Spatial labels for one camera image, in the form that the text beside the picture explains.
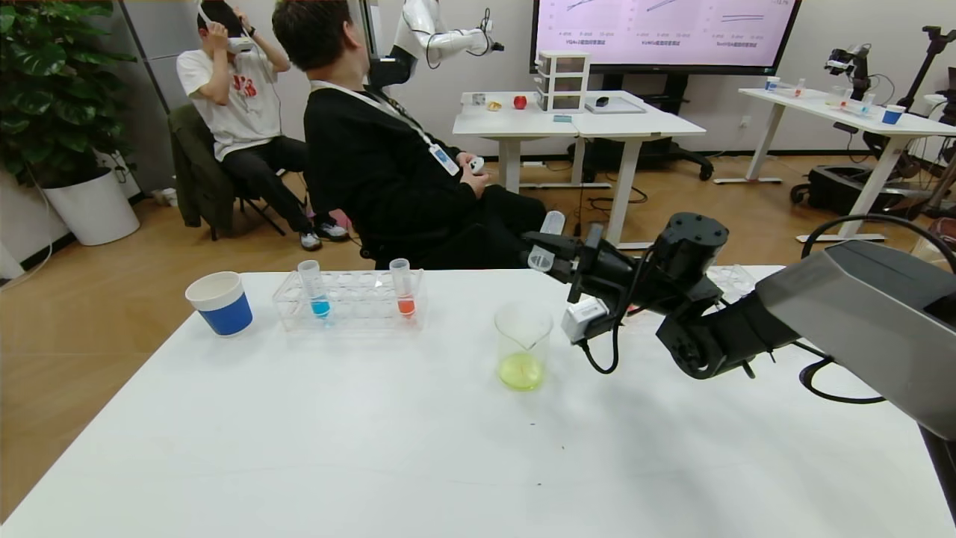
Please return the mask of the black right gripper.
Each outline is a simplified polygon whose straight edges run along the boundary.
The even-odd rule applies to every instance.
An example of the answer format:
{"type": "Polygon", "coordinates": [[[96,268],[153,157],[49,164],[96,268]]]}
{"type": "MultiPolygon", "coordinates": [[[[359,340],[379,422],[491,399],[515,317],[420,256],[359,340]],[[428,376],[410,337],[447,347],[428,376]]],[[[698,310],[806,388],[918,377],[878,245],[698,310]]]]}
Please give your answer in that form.
{"type": "Polygon", "coordinates": [[[574,236],[543,232],[526,232],[522,238],[532,245],[533,256],[553,260],[547,276],[571,285],[568,303],[579,303],[585,295],[614,304],[629,303],[636,258],[621,252],[603,235],[603,226],[594,223],[581,243],[574,236]]]}

